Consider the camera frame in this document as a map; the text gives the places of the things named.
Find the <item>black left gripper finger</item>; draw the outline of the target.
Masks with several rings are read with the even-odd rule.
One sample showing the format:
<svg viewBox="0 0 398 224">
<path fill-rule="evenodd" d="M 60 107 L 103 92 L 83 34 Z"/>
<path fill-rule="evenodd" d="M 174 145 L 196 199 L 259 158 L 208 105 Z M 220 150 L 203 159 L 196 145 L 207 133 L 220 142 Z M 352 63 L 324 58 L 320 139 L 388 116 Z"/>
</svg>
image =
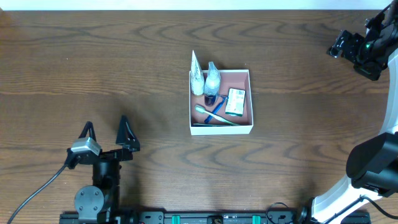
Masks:
<svg viewBox="0 0 398 224">
<path fill-rule="evenodd" d="M 92 138 L 94 141 L 96 141 L 95 130 L 93 127 L 93 123 L 91 121 L 86 122 L 81 134 L 79 135 L 79 139 L 85 138 L 87 136 Z"/>
<path fill-rule="evenodd" d="M 141 150 L 141 145 L 130 127 L 127 116 L 122 115 L 119 123 L 119 129 L 116 136 L 116 145 L 121 146 L 123 149 L 128 149 L 131 152 Z"/>
</svg>

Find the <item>green white toothpaste tube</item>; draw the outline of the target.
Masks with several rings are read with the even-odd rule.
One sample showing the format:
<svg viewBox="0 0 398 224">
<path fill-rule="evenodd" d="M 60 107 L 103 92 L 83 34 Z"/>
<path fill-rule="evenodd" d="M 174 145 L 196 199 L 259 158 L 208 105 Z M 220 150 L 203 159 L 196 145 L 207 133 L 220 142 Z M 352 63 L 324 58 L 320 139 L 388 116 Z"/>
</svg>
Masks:
<svg viewBox="0 0 398 224">
<path fill-rule="evenodd" d="M 229 127 L 232 126 L 230 124 L 205 124 L 205 123 L 193 123 L 190 127 L 209 127 L 209 128 L 215 128 L 215 127 Z"/>
</svg>

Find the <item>green white toothbrush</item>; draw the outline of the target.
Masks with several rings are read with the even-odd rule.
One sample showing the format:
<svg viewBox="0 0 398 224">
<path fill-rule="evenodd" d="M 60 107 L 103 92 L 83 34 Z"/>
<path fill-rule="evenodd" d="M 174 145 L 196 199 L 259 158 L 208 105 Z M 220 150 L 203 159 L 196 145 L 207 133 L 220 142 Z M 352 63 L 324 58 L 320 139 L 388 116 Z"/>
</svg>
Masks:
<svg viewBox="0 0 398 224">
<path fill-rule="evenodd" d="M 237 123 L 231 122 L 231 121 L 229 121 L 229 120 L 227 120 L 227 119 L 225 119 L 225 118 L 223 118 L 221 116 L 218 116 L 218 115 L 216 115 L 214 113 L 211 113 L 211 112 L 207 111 L 204 107 L 202 107 L 200 105 L 195 105 L 195 110 L 197 112 L 201 113 L 201 114 L 207 114 L 209 116 L 212 116 L 214 119 L 217 119 L 218 121 L 230 124 L 232 126 L 238 126 Z"/>
</svg>

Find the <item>white Pantene tube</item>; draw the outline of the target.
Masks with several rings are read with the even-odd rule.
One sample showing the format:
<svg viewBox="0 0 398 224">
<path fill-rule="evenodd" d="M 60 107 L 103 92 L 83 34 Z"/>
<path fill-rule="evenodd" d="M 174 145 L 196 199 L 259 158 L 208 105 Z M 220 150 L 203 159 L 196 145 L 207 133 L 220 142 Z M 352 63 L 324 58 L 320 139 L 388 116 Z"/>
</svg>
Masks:
<svg viewBox="0 0 398 224">
<path fill-rule="evenodd" d="M 192 62 L 190 67 L 190 89 L 191 92 L 200 96 L 204 93 L 205 78 L 201 70 L 201 66 L 195 55 L 195 51 L 192 50 Z"/>
</svg>

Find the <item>clear plastic bottle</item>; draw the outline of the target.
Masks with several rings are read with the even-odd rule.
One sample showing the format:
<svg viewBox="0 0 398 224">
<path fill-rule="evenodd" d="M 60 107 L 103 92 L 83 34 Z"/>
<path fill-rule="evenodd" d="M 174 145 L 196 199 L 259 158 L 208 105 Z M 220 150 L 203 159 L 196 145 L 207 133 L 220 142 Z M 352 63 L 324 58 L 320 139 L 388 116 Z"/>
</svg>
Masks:
<svg viewBox="0 0 398 224">
<path fill-rule="evenodd" d="M 208 62 L 208 73 L 205 80 L 205 105 L 213 106 L 218 99 L 221 84 L 221 75 L 213 62 Z"/>
</svg>

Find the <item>blue disposable razor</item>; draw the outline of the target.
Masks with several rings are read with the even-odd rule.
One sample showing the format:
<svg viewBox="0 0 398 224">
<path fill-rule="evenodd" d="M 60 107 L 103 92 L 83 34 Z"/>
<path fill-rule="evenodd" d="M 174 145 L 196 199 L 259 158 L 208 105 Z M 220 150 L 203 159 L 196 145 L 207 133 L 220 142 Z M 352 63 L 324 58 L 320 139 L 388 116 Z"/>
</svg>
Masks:
<svg viewBox="0 0 398 224">
<path fill-rule="evenodd" d="M 217 114 L 217 112 L 221 109 L 221 107 L 223 106 L 224 102 L 227 99 L 227 96 L 221 95 L 221 103 L 218 103 L 217 106 L 214 108 L 214 110 L 212 111 L 213 114 Z M 208 124 L 211 120 L 212 120 L 213 116 L 209 115 L 206 120 L 205 120 L 205 124 Z"/>
</svg>

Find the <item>green Dettol soap box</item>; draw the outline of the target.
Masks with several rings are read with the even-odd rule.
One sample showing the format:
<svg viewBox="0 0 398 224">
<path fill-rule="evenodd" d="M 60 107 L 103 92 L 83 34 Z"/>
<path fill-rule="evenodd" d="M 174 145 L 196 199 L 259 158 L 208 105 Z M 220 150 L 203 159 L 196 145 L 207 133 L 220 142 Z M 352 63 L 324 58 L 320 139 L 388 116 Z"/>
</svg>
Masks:
<svg viewBox="0 0 398 224">
<path fill-rule="evenodd" d="M 230 88 L 228 91 L 225 113 L 231 116 L 242 116 L 244 114 L 245 90 Z"/>
</svg>

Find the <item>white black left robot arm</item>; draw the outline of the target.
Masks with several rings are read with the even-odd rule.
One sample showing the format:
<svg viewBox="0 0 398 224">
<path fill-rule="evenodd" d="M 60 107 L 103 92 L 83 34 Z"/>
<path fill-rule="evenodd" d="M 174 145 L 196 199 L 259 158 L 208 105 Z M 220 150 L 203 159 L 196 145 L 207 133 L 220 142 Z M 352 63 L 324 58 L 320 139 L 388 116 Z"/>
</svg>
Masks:
<svg viewBox="0 0 398 224">
<path fill-rule="evenodd" d="M 60 215 L 60 223 L 138 223 L 133 210 L 121 209 L 120 170 L 122 161 L 133 160 L 133 152 L 140 151 L 140 143 L 133 133 L 128 118 L 119 123 L 116 144 L 119 149 L 106 151 L 97 143 L 93 123 L 88 121 L 79 138 L 67 149 L 65 165 L 93 168 L 92 184 L 82 187 L 75 195 L 75 212 Z"/>
</svg>

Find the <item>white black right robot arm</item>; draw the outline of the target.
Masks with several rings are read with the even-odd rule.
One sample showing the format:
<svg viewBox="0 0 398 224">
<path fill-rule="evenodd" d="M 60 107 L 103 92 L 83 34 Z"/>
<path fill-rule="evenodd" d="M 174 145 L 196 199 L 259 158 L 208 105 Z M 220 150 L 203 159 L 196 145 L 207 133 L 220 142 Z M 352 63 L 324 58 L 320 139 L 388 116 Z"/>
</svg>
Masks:
<svg viewBox="0 0 398 224">
<path fill-rule="evenodd" d="M 326 193 L 311 199 L 298 212 L 296 223 L 369 223 L 365 213 L 357 212 L 367 203 L 387 218 L 397 219 L 376 203 L 397 193 L 397 1 L 365 26 L 365 36 L 342 31 L 327 53 L 349 60 L 358 74 L 372 81 L 379 80 L 383 70 L 389 71 L 382 128 L 378 136 L 353 148 L 343 178 Z"/>
</svg>

